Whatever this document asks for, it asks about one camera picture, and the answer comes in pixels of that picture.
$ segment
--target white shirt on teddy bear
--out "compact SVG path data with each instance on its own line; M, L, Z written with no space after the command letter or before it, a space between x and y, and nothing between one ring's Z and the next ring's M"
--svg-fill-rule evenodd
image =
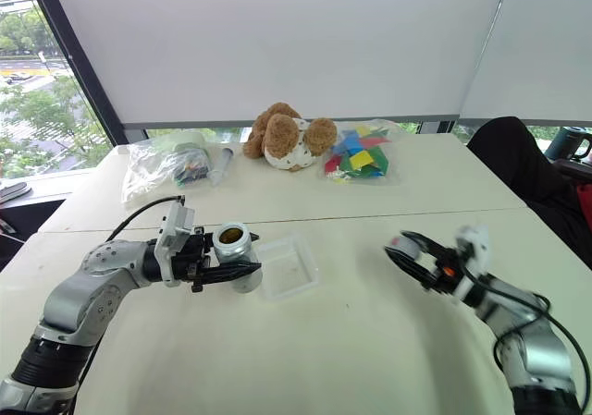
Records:
M299 118L293 119L298 125L298 143L296 144L296 147L294 147L292 151L283 158L276 158L272 156L267 151L267 148L265 148L265 159L275 168L288 170L293 168L295 165L299 165L300 167L304 168L308 167L316 160L316 156L311 155L310 149L304 143L304 132L308 128L308 122Z

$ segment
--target teddy bear ear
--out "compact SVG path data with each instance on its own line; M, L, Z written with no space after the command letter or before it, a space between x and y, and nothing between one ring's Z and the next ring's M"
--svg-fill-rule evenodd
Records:
M261 133L251 132L249 139L242 144L242 152L247 158L257 159L263 156L261 144L263 135Z
M337 127L326 117L315 119L304 132L303 140L312 156L320 156L337 140Z
M296 121L286 115L275 114L269 119L265 132L265 149L273 157L281 159L298 145Z
M269 115L269 112L267 110L265 110L261 115L259 115L257 119L255 119L255 122L253 122L253 133L264 134L265 129L267 128L267 122L269 121L270 117L271 115Z
M286 103L273 104L271 107L269 107L267 109L267 113L269 113L270 116L273 116L276 113L279 113L281 115L286 115L289 117L301 117L296 110L294 110L292 107L290 107Z

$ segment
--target yellow block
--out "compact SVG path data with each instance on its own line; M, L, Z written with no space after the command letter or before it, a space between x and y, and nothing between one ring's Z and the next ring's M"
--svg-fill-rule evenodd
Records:
M372 133L372 131L370 131L370 129L366 126L358 126L355 128L355 131L357 131L358 135L360 135L361 137L364 137Z
M370 156L370 153L366 150L362 150L359 153L356 153L354 156L350 158L351 168L354 170L359 170L360 168L364 167L365 165L372 164L374 159Z

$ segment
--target metal cup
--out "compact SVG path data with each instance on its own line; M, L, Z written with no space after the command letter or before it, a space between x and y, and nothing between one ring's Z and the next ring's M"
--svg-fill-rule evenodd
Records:
M251 233L243 223L226 223L222 225L212 238L214 253L219 262L247 261L258 262L252 248ZM242 276L230 284L239 293L248 293L261 284L263 272L257 269L250 275Z
M587 141L587 149L583 153L576 153L583 141ZM585 128L562 127L545 152L551 161L558 159L574 159L579 161L586 158L592 149L592 135Z

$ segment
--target clear plastic container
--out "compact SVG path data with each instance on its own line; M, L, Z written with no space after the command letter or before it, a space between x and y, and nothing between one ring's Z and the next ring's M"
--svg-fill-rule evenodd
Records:
M234 152L228 147L225 147L222 149L222 152L220 152L216 164L209 172L207 172L207 177L212 182L212 187L216 187L226 177L228 173L228 165L230 164L233 155Z
M284 299L318 285L318 267L300 235L262 244L256 252L262 264L262 287L267 299Z

